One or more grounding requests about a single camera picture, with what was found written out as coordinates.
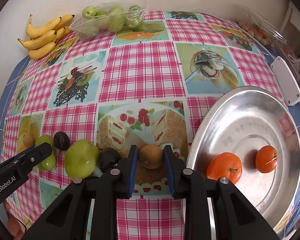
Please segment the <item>person's left hand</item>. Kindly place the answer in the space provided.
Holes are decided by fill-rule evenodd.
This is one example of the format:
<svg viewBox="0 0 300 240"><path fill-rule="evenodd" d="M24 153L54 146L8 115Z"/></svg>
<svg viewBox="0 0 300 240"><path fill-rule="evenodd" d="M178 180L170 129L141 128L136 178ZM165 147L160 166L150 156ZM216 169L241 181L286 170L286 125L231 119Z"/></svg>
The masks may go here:
<svg viewBox="0 0 300 240"><path fill-rule="evenodd" d="M4 206L8 216L7 229L13 236L14 240L21 240L24 235L24 232L21 229L21 225L18 220L10 213L11 206L6 200L4 201Z"/></svg>

